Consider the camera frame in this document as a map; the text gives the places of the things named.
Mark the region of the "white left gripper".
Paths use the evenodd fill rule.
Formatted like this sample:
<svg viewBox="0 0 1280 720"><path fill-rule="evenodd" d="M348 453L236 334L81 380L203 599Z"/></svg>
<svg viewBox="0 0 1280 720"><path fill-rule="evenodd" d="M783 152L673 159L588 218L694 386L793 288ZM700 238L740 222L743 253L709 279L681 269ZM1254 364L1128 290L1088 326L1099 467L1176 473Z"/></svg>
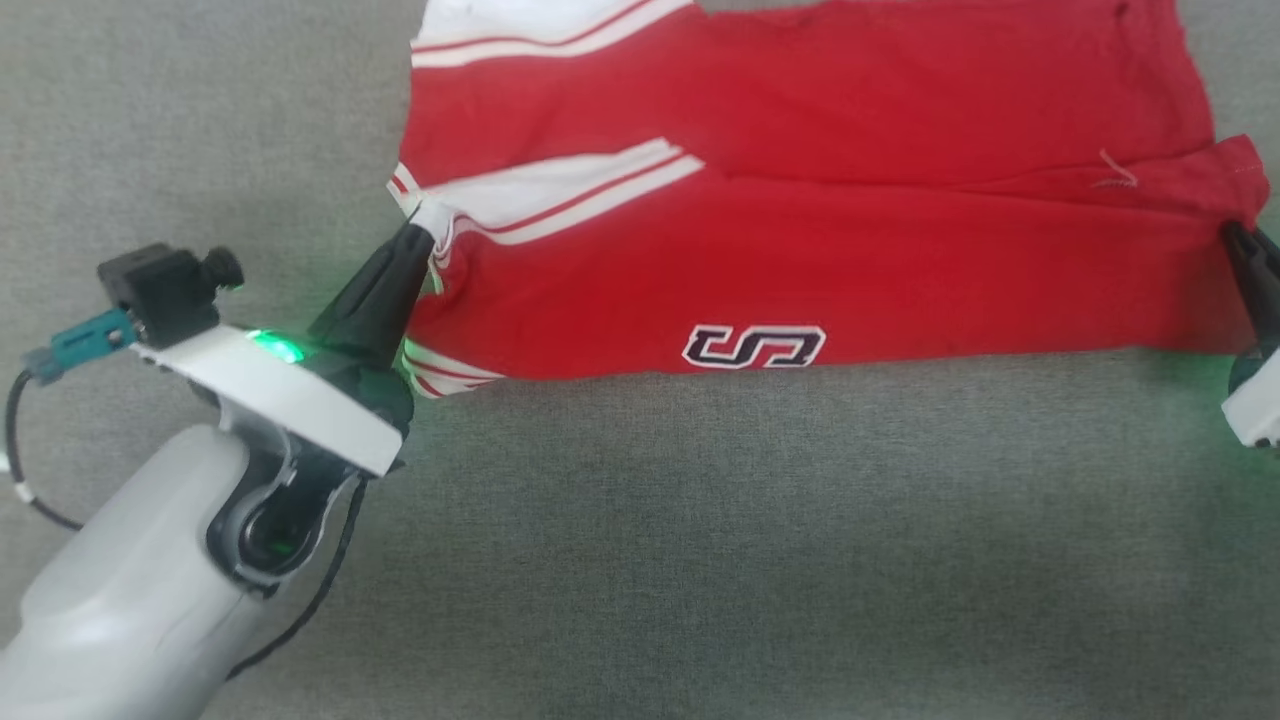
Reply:
<svg viewBox="0 0 1280 720"><path fill-rule="evenodd" d="M404 223L312 322L308 338L342 352L396 352L434 249L429 231ZM134 352L372 477L388 474L403 446L402 434L303 368L301 359L275 354L259 336L216 325L168 348L138 342Z"/></svg>

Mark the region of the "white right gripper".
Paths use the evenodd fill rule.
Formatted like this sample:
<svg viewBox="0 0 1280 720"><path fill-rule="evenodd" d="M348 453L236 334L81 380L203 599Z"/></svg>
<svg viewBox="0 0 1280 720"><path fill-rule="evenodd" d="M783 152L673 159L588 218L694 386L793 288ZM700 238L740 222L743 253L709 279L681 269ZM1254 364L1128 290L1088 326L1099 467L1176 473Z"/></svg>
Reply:
<svg viewBox="0 0 1280 720"><path fill-rule="evenodd" d="M1261 228L1249 228L1240 222L1229 222L1222 227L1222 243L1260 346L1233 363L1222 414L1243 446L1276 448L1279 247Z"/></svg>

